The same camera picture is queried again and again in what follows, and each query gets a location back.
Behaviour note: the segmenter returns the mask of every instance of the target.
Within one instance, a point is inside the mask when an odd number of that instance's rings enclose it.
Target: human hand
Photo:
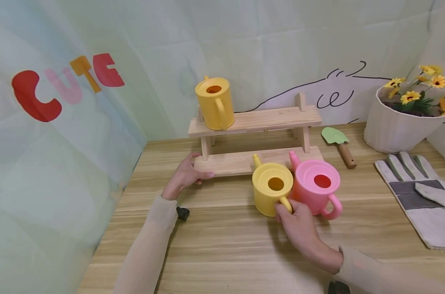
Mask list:
[[[335,275],[343,264],[343,254],[322,242],[307,205],[288,200],[293,214],[290,214],[284,205],[277,203],[276,221],[282,223],[291,243],[310,263]]]
[[[178,165],[172,178],[163,189],[162,198],[175,200],[185,187],[193,183],[201,185],[202,180],[214,177],[214,173],[197,171],[193,167],[192,159],[200,155],[198,152],[192,152]]]

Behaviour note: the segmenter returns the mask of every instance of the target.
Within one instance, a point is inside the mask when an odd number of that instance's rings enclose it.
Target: wooden stand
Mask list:
[[[296,107],[235,114],[234,124],[227,130],[220,131],[210,130],[206,127],[198,106],[198,117],[191,120],[188,129],[188,136],[201,137],[203,155],[195,158],[195,168],[199,171],[213,171],[216,176],[252,174],[254,170],[252,155],[258,154],[262,162],[276,162],[291,169],[288,155],[291,150],[296,152],[301,161],[324,160],[319,148],[310,146],[309,142],[309,127],[322,123],[317,109],[314,106],[306,105],[306,97],[303,93],[298,93],[294,99]],[[292,129],[294,138],[299,140],[302,147],[210,154],[210,147],[215,145],[215,136],[217,135],[284,129]]]

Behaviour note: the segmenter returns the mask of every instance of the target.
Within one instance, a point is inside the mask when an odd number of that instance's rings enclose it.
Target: pink watering can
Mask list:
[[[328,220],[339,217],[343,207],[333,194],[340,186],[338,171],[322,160],[301,162],[294,151],[289,152],[289,158],[295,177],[291,198],[306,204],[313,216],[322,214]],[[333,204],[330,213],[325,209],[329,201]]]

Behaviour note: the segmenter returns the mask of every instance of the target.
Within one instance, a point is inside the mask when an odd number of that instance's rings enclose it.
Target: garden trowel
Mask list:
[[[353,156],[348,149],[348,145],[345,144],[346,142],[349,142],[349,140],[342,132],[333,127],[326,127],[322,130],[322,137],[324,137],[328,144],[337,144],[340,156],[342,157],[343,162],[345,162],[347,168],[356,167],[355,160],[353,160]]]

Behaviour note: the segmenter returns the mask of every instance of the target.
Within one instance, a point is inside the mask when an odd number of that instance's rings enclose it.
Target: white pot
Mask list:
[[[408,87],[408,83],[401,85],[401,93]],[[414,90],[420,92],[428,89],[427,86],[419,85]],[[372,149],[384,154],[396,154],[399,151],[408,151],[414,148],[423,139],[433,133],[442,123],[444,116],[418,117],[411,114],[403,114],[387,107],[381,102],[396,102],[400,97],[392,100],[387,98],[390,89],[380,88],[376,92],[376,98],[368,115],[367,127],[364,130],[364,141]],[[439,98],[445,96],[445,90],[430,89],[427,97],[433,97],[433,104],[439,102]]]

